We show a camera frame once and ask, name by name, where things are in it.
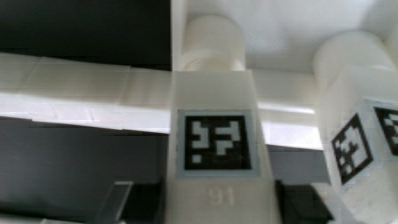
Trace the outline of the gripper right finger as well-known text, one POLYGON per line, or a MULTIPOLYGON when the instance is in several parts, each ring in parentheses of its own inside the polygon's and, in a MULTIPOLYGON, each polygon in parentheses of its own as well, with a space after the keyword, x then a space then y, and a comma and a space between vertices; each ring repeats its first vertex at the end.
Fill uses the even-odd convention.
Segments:
POLYGON ((283 224, 327 224, 333 213, 311 185, 286 185, 276 181, 283 224))

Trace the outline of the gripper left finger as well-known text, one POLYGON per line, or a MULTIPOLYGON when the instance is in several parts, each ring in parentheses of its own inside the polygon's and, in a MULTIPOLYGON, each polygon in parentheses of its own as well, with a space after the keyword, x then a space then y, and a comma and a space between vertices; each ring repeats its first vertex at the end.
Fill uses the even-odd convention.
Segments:
POLYGON ((164 183, 116 181, 87 224, 164 224, 164 183))

